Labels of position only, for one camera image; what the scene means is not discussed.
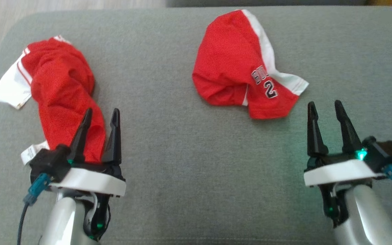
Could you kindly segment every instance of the white care label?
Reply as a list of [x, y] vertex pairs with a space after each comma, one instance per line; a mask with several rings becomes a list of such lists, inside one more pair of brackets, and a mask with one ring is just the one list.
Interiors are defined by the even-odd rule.
[[48, 141], [42, 142], [37, 145], [31, 145], [20, 154], [22, 163], [25, 166], [31, 159], [33, 159], [41, 149], [49, 149]]

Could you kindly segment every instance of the dark gray furniture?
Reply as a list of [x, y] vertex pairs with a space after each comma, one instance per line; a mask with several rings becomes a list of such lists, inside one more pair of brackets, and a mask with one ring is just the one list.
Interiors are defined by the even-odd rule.
[[[392, 7], [250, 7], [278, 70], [310, 85], [287, 118], [255, 121], [245, 107], [212, 107], [191, 74], [207, 25], [232, 8], [36, 14], [0, 46], [0, 78], [31, 42], [61, 34], [96, 77], [105, 120], [122, 117], [126, 195], [111, 201], [103, 244], [333, 244], [318, 189], [306, 188], [307, 103], [330, 151], [341, 149], [341, 99], [361, 138], [392, 139]], [[29, 187], [20, 153], [44, 140], [37, 104], [0, 103], [0, 244], [13, 244]], [[392, 183], [374, 188], [392, 213]], [[23, 237], [36, 244], [54, 204], [42, 194]]]

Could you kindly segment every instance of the printed number 2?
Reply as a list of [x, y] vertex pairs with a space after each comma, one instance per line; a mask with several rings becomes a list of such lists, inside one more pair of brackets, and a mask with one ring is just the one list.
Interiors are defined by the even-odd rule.
[[277, 91], [273, 90], [274, 85], [272, 83], [272, 81], [266, 81], [264, 82], [264, 88], [267, 88], [266, 90], [266, 96], [267, 98], [271, 99], [277, 96]]

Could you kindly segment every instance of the glowing green light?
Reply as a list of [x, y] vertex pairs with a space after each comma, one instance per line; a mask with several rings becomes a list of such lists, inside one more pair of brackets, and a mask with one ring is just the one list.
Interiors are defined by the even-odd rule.
[[363, 160], [364, 157], [367, 155], [367, 151], [364, 149], [357, 150], [355, 153], [356, 153], [356, 158], [358, 158], [359, 160]]

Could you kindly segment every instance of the light wood floor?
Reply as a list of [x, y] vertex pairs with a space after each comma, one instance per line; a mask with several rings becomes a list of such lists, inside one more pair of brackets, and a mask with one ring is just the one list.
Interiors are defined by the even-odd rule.
[[0, 42], [14, 23], [34, 13], [165, 6], [165, 0], [0, 0]]

